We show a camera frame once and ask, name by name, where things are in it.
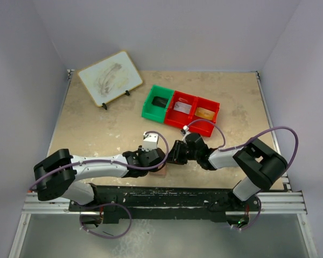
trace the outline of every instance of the white wall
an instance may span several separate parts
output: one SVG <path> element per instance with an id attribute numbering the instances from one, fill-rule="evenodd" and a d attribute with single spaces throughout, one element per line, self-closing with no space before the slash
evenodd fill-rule
<path id="1" fill-rule="evenodd" d="M 67 68 L 121 49 L 144 70 L 259 70 L 300 0 L 34 0 Z"/>
<path id="2" fill-rule="evenodd" d="M 0 0 L 0 258 L 8 257 L 67 86 L 31 0 Z"/>
<path id="3" fill-rule="evenodd" d="M 323 0 L 299 4 L 262 70 L 262 87 L 274 125 L 289 125 L 299 134 L 288 174 L 292 189 L 304 192 L 323 257 Z M 279 132 L 278 140 L 289 157 L 292 137 Z"/>

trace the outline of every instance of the tabletop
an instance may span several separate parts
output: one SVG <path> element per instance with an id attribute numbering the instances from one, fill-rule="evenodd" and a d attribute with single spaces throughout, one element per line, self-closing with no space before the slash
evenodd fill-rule
<path id="1" fill-rule="evenodd" d="M 73 155 L 105 157 L 135 151 L 142 144 L 145 131 L 158 131 L 170 146 L 182 138 L 180 129 L 147 120 L 142 107 L 154 84 L 220 103 L 216 124 L 223 130 L 226 147 L 246 142 L 269 128 L 255 73 L 222 73 L 195 71 L 140 71 L 144 83 L 108 103 L 108 109 L 97 107 L 74 73 L 57 122 L 49 154 L 68 148 Z M 222 144 L 215 129 L 204 138 L 209 147 Z M 260 137 L 273 148 L 270 133 Z M 158 147 L 165 151 L 162 141 Z M 98 177 L 86 182 L 97 185 L 133 185 L 147 187 L 232 188 L 245 178 L 240 168 L 206 171 L 195 162 L 166 165 L 164 178 L 147 175 L 139 178 Z M 283 190 L 279 179 L 272 186 Z"/>

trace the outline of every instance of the gray wall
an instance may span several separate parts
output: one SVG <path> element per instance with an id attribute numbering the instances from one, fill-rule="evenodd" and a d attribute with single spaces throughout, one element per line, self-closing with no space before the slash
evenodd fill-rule
<path id="1" fill-rule="evenodd" d="M 17 229 L 33 165 L 46 156 L 67 82 L 31 0 L 0 0 L 0 258 Z"/>
<path id="2" fill-rule="evenodd" d="M 300 0 L 34 0 L 68 68 L 121 49 L 144 70 L 259 70 Z"/>
<path id="3" fill-rule="evenodd" d="M 262 87 L 274 125 L 299 134 L 289 177 L 303 190 L 308 217 L 323 257 L 323 0 L 303 0 L 262 70 Z M 283 154 L 293 151 L 289 133 L 277 133 Z"/>

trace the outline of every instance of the whiteboard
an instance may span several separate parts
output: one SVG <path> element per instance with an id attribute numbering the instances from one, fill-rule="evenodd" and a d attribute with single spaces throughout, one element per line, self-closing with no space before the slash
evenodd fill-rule
<path id="1" fill-rule="evenodd" d="M 142 79 L 126 51 L 118 52 L 78 72 L 97 106 L 142 84 Z"/>

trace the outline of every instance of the wooden table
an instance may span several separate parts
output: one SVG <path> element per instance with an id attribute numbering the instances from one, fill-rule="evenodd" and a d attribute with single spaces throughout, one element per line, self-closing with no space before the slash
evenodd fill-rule
<path id="1" fill-rule="evenodd" d="M 163 134 L 170 148 L 181 139 L 178 128 L 141 117 L 142 107 L 153 84 L 207 98 L 220 103 L 217 124 L 227 138 L 227 147 L 246 142 L 269 128 L 255 73 L 188 71 L 141 71 L 144 83 L 130 96 L 121 96 L 108 104 L 108 110 L 95 106 L 78 75 L 69 87 L 61 116 L 50 146 L 50 154 L 68 148 L 71 154 L 112 156 L 135 151 L 145 131 Z M 273 147 L 271 134 L 261 137 Z M 209 147 L 222 144 L 219 132 L 205 138 Z M 165 151 L 164 144 L 158 145 Z M 205 171 L 195 161 L 178 166 L 167 164 L 165 178 L 147 175 L 140 178 L 91 178 L 98 185 L 136 185 L 159 187 L 232 188 L 245 178 L 240 168 Z M 272 189 L 282 190 L 278 180 Z"/>

